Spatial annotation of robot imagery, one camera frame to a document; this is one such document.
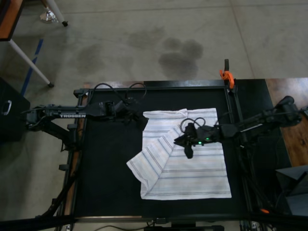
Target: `handle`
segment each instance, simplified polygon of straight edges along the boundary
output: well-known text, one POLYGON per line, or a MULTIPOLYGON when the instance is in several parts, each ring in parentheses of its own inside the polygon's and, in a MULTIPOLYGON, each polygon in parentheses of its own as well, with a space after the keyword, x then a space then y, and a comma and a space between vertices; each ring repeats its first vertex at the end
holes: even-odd
POLYGON ((229 71, 229 59, 225 59, 225 71, 229 71))
POLYGON ((3 104, 3 107, 2 107, 2 111, 1 111, 1 114, 6 116, 8 113, 10 113, 10 110, 11 110, 11 106, 12 106, 12 101, 10 100, 7 100, 6 102, 4 102, 3 104))

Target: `black table surface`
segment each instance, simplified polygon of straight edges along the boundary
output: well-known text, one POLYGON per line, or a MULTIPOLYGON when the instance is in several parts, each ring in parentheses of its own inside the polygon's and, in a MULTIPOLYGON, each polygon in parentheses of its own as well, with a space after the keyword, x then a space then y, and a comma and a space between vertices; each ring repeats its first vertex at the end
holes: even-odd
MULTIPOLYGON (((221 81, 212 84, 221 85, 221 81)), ((223 89, 160 89, 172 82, 145 82, 149 87, 141 111, 198 109, 215 107, 218 116, 228 111, 223 89)), ((265 80, 238 80, 238 96, 244 118, 273 107, 265 80)), ((184 82, 182 86, 191 86, 184 82)), ((138 98, 143 92, 132 92, 138 98)), ((93 102, 115 100, 111 91, 101 90, 93 95, 93 102)), ((226 116, 221 123, 229 123, 226 116)), ((141 151, 142 132, 132 123, 99 123, 87 121, 81 172, 76 187, 75 217, 142 216, 146 218, 176 217, 181 215, 238 215, 247 214, 241 172, 234 145, 223 142, 228 180, 232 198, 156 201, 142 200, 140 182, 133 176, 126 162, 141 151)), ((260 188, 275 201, 278 192, 275 169, 289 167, 287 151, 279 129, 259 138, 254 155, 254 166, 260 188)))

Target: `orange clamp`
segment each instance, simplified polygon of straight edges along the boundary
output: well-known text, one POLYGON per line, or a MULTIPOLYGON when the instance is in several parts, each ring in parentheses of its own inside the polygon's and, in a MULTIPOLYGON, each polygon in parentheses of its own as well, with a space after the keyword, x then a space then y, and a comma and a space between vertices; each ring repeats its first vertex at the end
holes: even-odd
POLYGON ((234 78, 232 73, 229 71, 229 60, 225 60, 225 71, 220 70, 219 71, 220 76, 223 80, 228 80, 229 81, 229 88, 233 89, 234 88, 234 78))

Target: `black box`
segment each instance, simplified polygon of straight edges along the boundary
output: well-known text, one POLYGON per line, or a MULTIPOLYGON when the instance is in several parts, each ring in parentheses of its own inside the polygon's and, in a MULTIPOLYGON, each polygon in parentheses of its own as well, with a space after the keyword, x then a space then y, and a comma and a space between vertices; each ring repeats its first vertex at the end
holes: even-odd
POLYGON ((26 129, 21 112, 30 102, 0 78, 0 141, 18 141, 26 129))

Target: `cable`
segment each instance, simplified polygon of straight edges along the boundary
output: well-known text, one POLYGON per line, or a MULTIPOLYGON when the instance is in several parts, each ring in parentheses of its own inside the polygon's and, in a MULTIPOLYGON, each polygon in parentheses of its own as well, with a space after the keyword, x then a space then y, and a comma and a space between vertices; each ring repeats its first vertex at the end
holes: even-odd
POLYGON ((271 226, 266 225, 266 227, 268 227, 268 228, 270 228, 270 230, 274 231, 274 229, 271 226))
POLYGON ((136 85, 142 85, 143 88, 144 88, 144 94, 143 94, 143 96, 141 96, 141 98, 139 99, 139 101, 142 100, 142 99, 145 97, 146 92, 147 92, 146 86, 145 86, 143 83, 134 83, 134 84, 130 85, 130 87, 127 88, 127 90, 126 90, 126 92, 125 92, 125 99, 126 99, 126 100, 128 99, 128 97, 127 97, 128 92, 131 90, 132 87, 134 87, 134 86, 136 86, 136 85))
POLYGON ((85 105, 84 108, 86 108, 86 107, 91 103, 91 100, 92 100, 92 98, 93 98, 93 95, 94 95, 96 89, 97 89, 99 86, 101 86, 101 85, 105 85, 105 86, 109 87, 109 88, 117 95, 117 97, 118 97, 121 101, 123 101, 124 103, 128 104, 128 102, 127 102, 125 99, 123 99, 123 97, 122 97, 113 87, 111 87, 109 84, 107 84, 107 83, 99 83, 99 84, 97 84, 97 85, 93 88, 93 93, 92 93, 91 97, 89 98, 89 100, 88 100, 88 102, 87 102, 87 104, 85 105))
POLYGON ((217 119, 217 121, 216 121, 216 123, 214 124, 214 126, 215 125, 217 125, 217 123, 224 117, 224 116, 226 116, 226 115, 228 115, 228 114, 231 114, 232 112, 225 112, 224 114, 222 114, 218 119, 217 119))
POLYGON ((30 127, 30 129, 34 128, 35 126, 37 126, 47 115, 44 115, 37 123, 35 123, 34 125, 32 125, 30 127))
POLYGON ((38 110, 45 110, 45 107, 29 109, 29 110, 21 112, 20 114, 24 114, 24 113, 32 112, 32 111, 38 111, 38 110))
POLYGON ((204 118, 202 118, 202 117, 198 117, 198 118, 196 118, 195 120, 190 119, 190 118, 186 118, 186 119, 182 120, 182 122, 181 122, 181 124, 180 124, 180 129, 181 129, 181 132, 183 132, 183 133, 184 133, 184 131, 183 131, 183 129, 182 129, 182 126, 183 126, 183 123, 184 123, 185 121, 187 121, 187 120, 190 120, 190 121, 192 121, 192 122, 193 122, 193 124, 197 124, 199 127, 201 127, 201 125, 200 125, 200 124, 198 124, 198 123, 196 122, 198 119, 201 119, 201 120, 203 120, 203 121, 204 121, 204 123, 203 123, 203 125, 202 125, 202 126, 204 126, 204 125, 205 125, 205 123, 206 123, 206 121, 205 121, 205 119, 204 119, 204 118))
POLYGON ((153 225, 153 223, 148 225, 148 226, 146 226, 146 227, 137 228, 137 229, 124 229, 124 228, 120 228, 120 227, 113 226, 113 225, 106 225, 106 226, 100 227, 98 229, 95 229, 94 231, 98 231, 98 230, 105 229, 105 228, 108 228, 108 227, 112 227, 112 228, 115 228, 115 229, 118 229, 118 230, 123 230, 123 231, 137 231, 137 230, 143 230, 143 229, 145 229, 145 228, 147 228, 147 227, 149 227, 151 225, 153 225))

